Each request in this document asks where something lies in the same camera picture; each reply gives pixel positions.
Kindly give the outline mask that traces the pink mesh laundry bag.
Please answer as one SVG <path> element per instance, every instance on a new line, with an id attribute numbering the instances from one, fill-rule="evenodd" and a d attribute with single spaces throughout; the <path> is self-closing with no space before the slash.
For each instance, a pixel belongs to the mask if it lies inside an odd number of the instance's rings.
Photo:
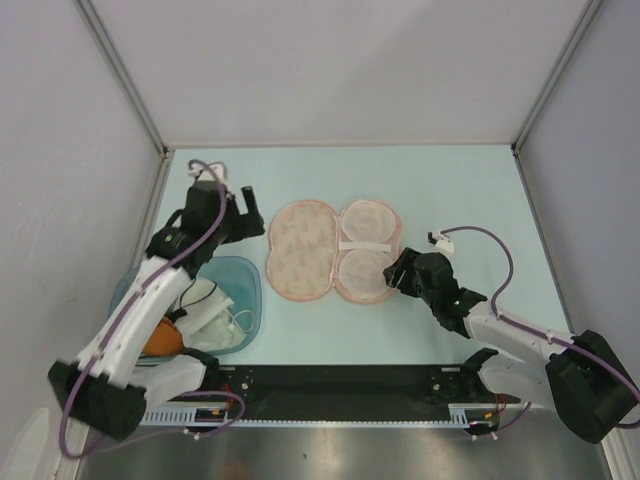
<path id="1" fill-rule="evenodd" d="M 291 301 L 335 289 L 352 303 L 379 303 L 392 295 L 383 270 L 399 258 L 402 234 L 398 214 L 379 201 L 358 199 L 340 213 L 317 200 L 294 202 L 271 222 L 267 278 Z"/>

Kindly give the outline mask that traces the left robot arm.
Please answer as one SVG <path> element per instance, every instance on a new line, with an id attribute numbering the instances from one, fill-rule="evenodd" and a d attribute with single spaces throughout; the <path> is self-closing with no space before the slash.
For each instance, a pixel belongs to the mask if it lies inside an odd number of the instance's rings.
<path id="1" fill-rule="evenodd" d="M 219 361 L 184 348 L 177 356 L 134 372 L 162 317 L 208 264 L 214 251 L 264 234 L 254 191 L 241 189 L 247 210 L 216 180 L 197 180 L 147 246 L 136 277 L 106 324 L 70 362 L 56 361 L 48 380 L 62 409 L 59 433 L 76 420 L 117 441 L 129 438 L 144 414 L 176 397 L 207 400 L 221 387 Z"/>

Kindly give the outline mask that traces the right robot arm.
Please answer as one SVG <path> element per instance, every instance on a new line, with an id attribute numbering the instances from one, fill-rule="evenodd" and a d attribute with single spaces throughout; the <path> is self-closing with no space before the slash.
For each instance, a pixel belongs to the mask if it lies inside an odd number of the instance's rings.
<path id="1" fill-rule="evenodd" d="M 463 393 L 484 401 L 508 394 L 554 412 L 580 439 L 599 443 L 639 404 L 639 389 L 606 340 L 544 330 L 509 317 L 460 286 L 440 252 L 405 249 L 384 270 L 386 284 L 421 299 L 439 325 L 484 344 L 461 376 Z"/>

